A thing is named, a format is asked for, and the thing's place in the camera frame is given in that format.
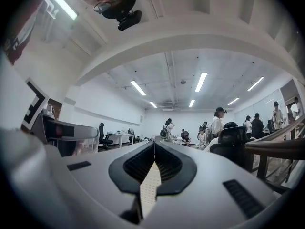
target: table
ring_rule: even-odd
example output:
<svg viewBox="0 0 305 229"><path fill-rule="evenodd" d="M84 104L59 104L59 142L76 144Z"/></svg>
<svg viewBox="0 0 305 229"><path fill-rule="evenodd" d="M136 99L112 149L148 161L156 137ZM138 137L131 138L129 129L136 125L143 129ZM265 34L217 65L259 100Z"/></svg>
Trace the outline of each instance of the table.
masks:
<svg viewBox="0 0 305 229"><path fill-rule="evenodd" d="M152 135L152 138L153 138L153 140L155 140L155 141L161 141L161 136L160 136L160 134Z"/></svg>
<svg viewBox="0 0 305 229"><path fill-rule="evenodd" d="M117 132L107 132L107 134L119 136L119 138L120 138L120 140L119 140L119 148L122 147L122 137L123 137L123 136L132 136L132 144L133 144L133 139L134 139L134 135L133 135L133 134L128 134L128 133L119 134L119 133L117 133Z"/></svg>
<svg viewBox="0 0 305 229"><path fill-rule="evenodd" d="M180 145L182 145L182 138L181 137L177 137L177 138L173 138L173 141L180 141Z"/></svg>

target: black camera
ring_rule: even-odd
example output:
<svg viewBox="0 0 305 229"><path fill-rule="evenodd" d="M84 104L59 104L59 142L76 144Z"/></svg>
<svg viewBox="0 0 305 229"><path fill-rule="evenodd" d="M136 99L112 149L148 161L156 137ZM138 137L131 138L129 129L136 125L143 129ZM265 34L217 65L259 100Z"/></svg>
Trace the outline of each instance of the black camera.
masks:
<svg viewBox="0 0 305 229"><path fill-rule="evenodd" d="M119 22L118 29L123 31L140 22L142 12L137 10L132 11L137 0L121 0L120 3L114 7L109 7L101 14L107 19L116 19Z"/></svg>
<svg viewBox="0 0 305 229"><path fill-rule="evenodd" d="M133 12L132 10L127 14L126 17L122 18L121 20L117 21L119 22L118 29L120 31L123 31L129 27L132 27L133 25L140 22L142 17L142 12L137 10Z"/></svg>

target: chair backrest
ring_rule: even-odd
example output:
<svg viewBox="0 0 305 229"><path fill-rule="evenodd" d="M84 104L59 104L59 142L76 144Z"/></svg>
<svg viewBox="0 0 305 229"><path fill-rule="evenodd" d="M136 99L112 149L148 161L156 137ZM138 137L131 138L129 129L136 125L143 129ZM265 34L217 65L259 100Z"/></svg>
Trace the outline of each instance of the chair backrest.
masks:
<svg viewBox="0 0 305 229"><path fill-rule="evenodd" d="M248 142L246 127L224 129L218 138L218 144L210 148L210 152L228 158L240 167L245 167L244 145Z"/></svg>
<svg viewBox="0 0 305 229"><path fill-rule="evenodd" d="M100 123L99 131L100 131L99 142L101 142L101 140L104 138L104 123Z"/></svg>

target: person in white shirt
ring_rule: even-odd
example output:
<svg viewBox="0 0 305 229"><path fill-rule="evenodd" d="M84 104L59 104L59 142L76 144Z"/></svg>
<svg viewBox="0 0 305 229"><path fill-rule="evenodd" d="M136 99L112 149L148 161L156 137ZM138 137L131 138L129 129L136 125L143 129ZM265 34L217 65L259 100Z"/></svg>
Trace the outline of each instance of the person in white shirt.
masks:
<svg viewBox="0 0 305 229"><path fill-rule="evenodd" d="M273 129L275 131L282 129L282 124L284 123L284 118L283 118L283 114L282 111L280 109L278 109L278 102L275 101L273 103L274 105L274 111L273 111Z"/></svg>
<svg viewBox="0 0 305 229"><path fill-rule="evenodd" d="M304 109L303 109L303 106L302 104L299 102L299 99L297 97L295 97L295 103L296 103L296 106L297 106L297 115L299 117L301 117L303 114L304 114Z"/></svg>
<svg viewBox="0 0 305 229"><path fill-rule="evenodd" d="M214 113L214 119L211 125L211 132L213 139L218 137L220 132L223 130L224 126L221 122L221 118L224 118L224 109L222 107L218 107L216 112Z"/></svg>
<svg viewBox="0 0 305 229"><path fill-rule="evenodd" d="M172 123L172 120L169 119L165 122L165 125L163 126L164 129L167 130L167 137L166 141L172 143L173 142L173 136L172 136L172 129L174 127L174 123Z"/></svg>
<svg viewBox="0 0 305 229"><path fill-rule="evenodd" d="M247 137L248 139L251 139L251 133L252 133L252 125L250 122L251 117L247 115L246 120L244 122L244 126L247 128Z"/></svg>
<svg viewBox="0 0 305 229"><path fill-rule="evenodd" d="M195 144L195 147L202 150L206 148L206 133L203 130L200 130L200 134L198 136L199 143Z"/></svg>
<svg viewBox="0 0 305 229"><path fill-rule="evenodd" d="M238 125L235 122L228 122L224 125L224 129L226 128L231 128L231 127L238 127ZM213 144L218 143L218 137L214 138L208 145L208 147L206 147L206 149L204 150L205 152L209 152L210 148Z"/></svg>

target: ceiling light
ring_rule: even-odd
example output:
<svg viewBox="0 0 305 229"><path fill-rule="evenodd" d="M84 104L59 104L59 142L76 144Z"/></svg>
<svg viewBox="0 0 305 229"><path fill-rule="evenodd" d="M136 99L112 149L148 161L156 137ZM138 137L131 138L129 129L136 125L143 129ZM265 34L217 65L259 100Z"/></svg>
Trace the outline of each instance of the ceiling light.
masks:
<svg viewBox="0 0 305 229"><path fill-rule="evenodd" d="M201 76L200 76L200 79L199 79L199 82L198 82L198 85L196 87L195 92L200 91L200 89L202 87L202 84L204 83L204 80L205 80L207 75L208 75L208 73L201 73Z"/></svg>
<svg viewBox="0 0 305 229"><path fill-rule="evenodd" d="M274 99L271 99L271 100L270 100L270 101L268 101L267 103L271 102L272 100L274 100ZM266 104L267 104L267 103L266 103Z"/></svg>
<svg viewBox="0 0 305 229"><path fill-rule="evenodd" d="M195 102L195 100L193 99L193 100L191 100L191 102L190 102L190 106L189 107L192 107L193 106L193 104L194 104L194 102Z"/></svg>
<svg viewBox="0 0 305 229"><path fill-rule="evenodd" d="M73 9L65 2L65 0L55 0L59 6L73 19L75 20L77 14L73 11Z"/></svg>
<svg viewBox="0 0 305 229"><path fill-rule="evenodd" d="M135 81L130 82L132 85L134 85L134 87L143 95L145 96L145 92L143 92L143 90L138 86L138 84Z"/></svg>
<svg viewBox="0 0 305 229"><path fill-rule="evenodd" d="M157 106L153 102L150 102L150 103L155 109L157 108Z"/></svg>
<svg viewBox="0 0 305 229"><path fill-rule="evenodd" d="M257 84L259 84L262 81L263 77L261 77L257 82L254 83L253 86L251 86L247 91L251 91Z"/></svg>
<svg viewBox="0 0 305 229"><path fill-rule="evenodd" d="M232 102L230 102L228 105L231 105L232 103L235 103L237 100L239 99L239 97L235 98Z"/></svg>

